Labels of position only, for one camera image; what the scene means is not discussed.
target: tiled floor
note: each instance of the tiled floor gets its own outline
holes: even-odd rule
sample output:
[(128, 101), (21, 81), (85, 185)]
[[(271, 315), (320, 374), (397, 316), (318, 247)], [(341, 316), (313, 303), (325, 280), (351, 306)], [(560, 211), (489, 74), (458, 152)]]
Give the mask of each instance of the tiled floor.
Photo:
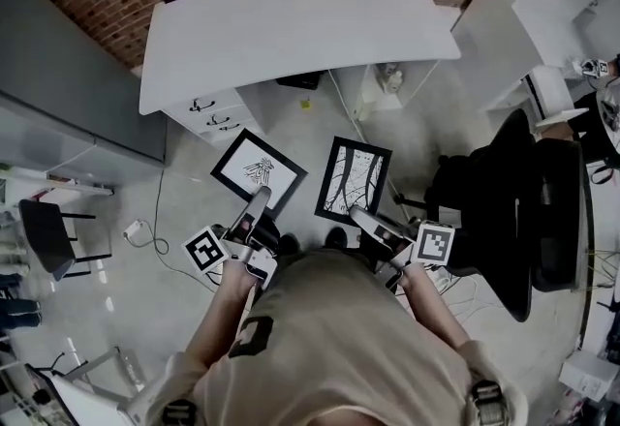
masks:
[[(428, 91), (406, 110), (377, 114), (364, 124), (371, 143), (394, 150), (391, 175), (408, 194), (419, 193), (429, 184), (440, 153), (469, 152), (488, 143), (494, 133), (494, 124), (485, 115), (472, 112), (459, 99), (457, 81), (439, 74), (436, 82), (430, 81)], [(265, 140), (308, 171), (277, 224), (295, 233), (303, 246), (320, 245), (332, 224), (313, 212), (331, 142), (334, 136), (357, 138), (357, 134), (327, 77), (316, 92), (275, 84), (268, 92), (264, 103), (278, 117)], [(300, 101), (308, 96), (312, 109), (303, 110)], [(170, 166), (162, 184), (157, 233), (170, 243), (164, 260), (175, 269), (192, 272), (180, 250), (183, 241), (204, 225), (229, 224), (244, 204), (209, 175), (221, 156), (222, 151), (170, 122)], [(93, 263), (96, 273), (91, 276), (58, 284), (33, 265), (24, 292), (42, 302), (44, 324), (14, 332), (22, 360), (45, 366), (64, 351), (68, 356), (58, 369), (68, 371), (83, 359), (119, 346), (136, 353), (143, 373), (152, 380), (171, 353), (184, 348), (211, 300), (211, 291), (167, 269), (150, 246), (135, 249), (122, 237), (135, 219), (153, 221), (158, 185), (159, 176), (153, 176), (117, 190), (112, 197), (72, 204), (98, 216), (93, 224), (77, 225), (84, 250), (101, 254), (111, 246), (113, 257)], [(382, 210), (402, 219), (389, 197), (390, 190), (385, 190)], [(355, 238), (352, 228), (349, 232)], [(536, 293), (532, 316), (521, 324), (479, 277), (463, 280), (447, 294), (472, 337), (484, 340), (506, 375), (522, 386), (534, 414), (543, 413), (540, 401), (543, 396), (548, 400), (560, 363), (574, 346), (582, 300), (583, 293)], [(116, 386), (115, 391), (122, 392), (113, 375), (113, 370), (102, 371), (97, 384)]]

